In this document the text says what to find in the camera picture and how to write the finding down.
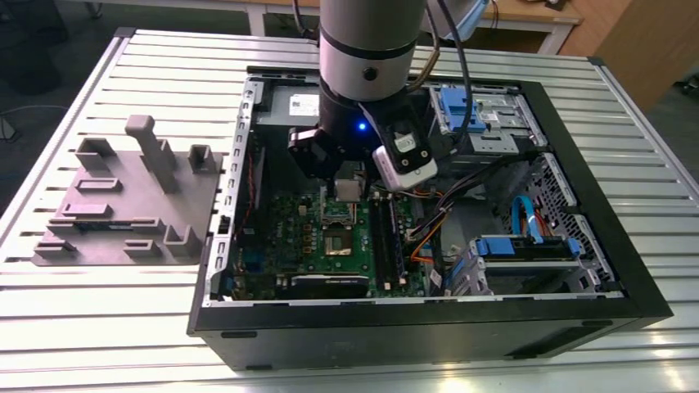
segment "green circuit board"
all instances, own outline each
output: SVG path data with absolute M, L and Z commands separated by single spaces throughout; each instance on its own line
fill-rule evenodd
M 336 202 L 321 198 L 320 193 L 273 196 L 261 231 L 265 247 L 257 251 L 241 250 L 244 264 L 253 260 L 256 272 L 267 276 L 289 273 L 365 276 L 368 297 L 422 296 L 420 272 L 408 273 L 404 285 L 389 290 L 376 285 L 369 203 Z M 395 216 L 404 232 L 414 225 L 411 201 L 404 197 L 395 200 Z M 251 278 L 248 282 L 252 298 L 269 299 L 273 288 L 268 288 L 269 280 L 260 280 Z

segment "label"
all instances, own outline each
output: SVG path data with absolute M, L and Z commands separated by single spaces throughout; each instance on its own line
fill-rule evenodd
M 415 138 L 411 133 L 395 140 L 395 148 L 400 153 L 411 151 L 415 148 Z
M 317 94 L 293 94 L 288 102 L 291 116 L 319 116 L 320 97 Z
M 439 274 L 435 269 L 432 269 L 430 273 L 430 280 L 435 283 L 436 287 L 442 288 L 442 274 Z
M 483 121 L 498 121 L 498 115 L 495 112 L 480 112 L 479 115 Z

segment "orange wire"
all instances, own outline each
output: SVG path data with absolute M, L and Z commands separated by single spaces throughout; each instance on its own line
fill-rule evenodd
M 430 240 L 430 238 L 432 237 L 432 235 L 438 231 L 439 227 L 442 227 L 442 224 L 444 224 L 444 220 L 446 219 L 447 219 L 447 215 L 444 215 L 444 217 L 442 218 L 439 223 L 436 223 L 436 225 L 432 228 L 432 230 L 430 231 L 430 233 L 427 233 L 427 236 L 424 237 L 423 241 L 420 242 L 419 246 L 415 248 L 415 251 L 411 254 L 411 260 L 415 260 L 415 258 L 419 258 L 418 257 L 419 251 L 423 249 L 424 244 L 427 243 L 427 241 Z
M 547 234 L 547 236 L 551 236 L 551 230 L 548 229 L 548 225 L 546 224 L 544 218 L 542 217 L 542 214 L 539 212 L 534 213 L 536 216 L 536 222 L 539 223 L 539 226 L 542 227 L 542 232 Z

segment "gray plastic part holder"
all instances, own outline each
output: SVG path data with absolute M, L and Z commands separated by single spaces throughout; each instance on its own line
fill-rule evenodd
M 223 157 L 204 145 L 172 152 L 143 117 L 139 144 L 155 154 L 115 151 L 103 138 L 87 138 L 76 150 L 85 166 L 35 248 L 36 265 L 199 263 Z

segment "black cable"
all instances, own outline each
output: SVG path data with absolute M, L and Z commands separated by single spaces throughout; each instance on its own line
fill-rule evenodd
M 474 91 L 471 89 L 471 77 L 468 76 L 467 56 L 463 53 L 462 38 L 459 37 L 459 30 L 456 29 L 455 20 L 451 17 L 450 9 L 447 8 L 447 5 L 444 4 L 444 0 L 436 0 L 436 4 L 439 5 L 439 8 L 442 9 L 444 19 L 447 20 L 447 25 L 450 26 L 451 37 L 455 40 L 456 56 L 459 57 L 459 62 L 462 64 L 463 88 L 467 91 L 467 115 L 463 118 L 462 133 L 466 135 L 468 122 L 471 121 L 471 115 L 474 114 Z
M 427 20 L 430 21 L 430 29 L 431 29 L 431 35 L 432 35 L 432 53 L 430 55 L 430 58 L 427 59 L 427 62 L 424 64 L 423 70 L 419 73 L 418 78 L 414 80 L 414 82 L 407 86 L 407 92 L 414 92 L 418 90 L 422 86 L 427 78 L 430 78 L 430 74 L 435 68 L 435 64 L 439 60 L 439 33 L 438 33 L 438 24 L 435 23 L 435 17 L 432 15 L 432 10 L 430 9 L 430 4 L 424 5 L 424 10 L 427 11 Z
M 471 173 L 467 177 L 462 178 L 451 186 L 451 188 L 444 192 L 442 198 L 435 205 L 435 210 L 430 217 L 424 219 L 424 224 L 419 224 L 412 233 L 420 233 L 424 231 L 424 228 L 430 227 L 438 219 L 446 215 L 454 206 L 454 199 L 468 192 L 472 188 L 478 187 L 504 166 L 514 164 L 515 162 L 532 160 L 539 156 L 540 152 L 538 150 L 527 151 L 516 156 L 503 156 L 498 160 L 492 161 L 484 168 L 479 171 Z
M 292 0 L 292 9 L 293 9 L 293 20 L 296 21 L 296 29 L 301 38 L 311 38 L 313 31 L 305 28 L 304 18 L 301 17 L 301 11 L 299 9 L 299 0 Z
M 500 24 L 500 7 L 498 6 L 498 0 L 492 0 L 492 22 L 491 30 L 498 30 L 498 25 Z

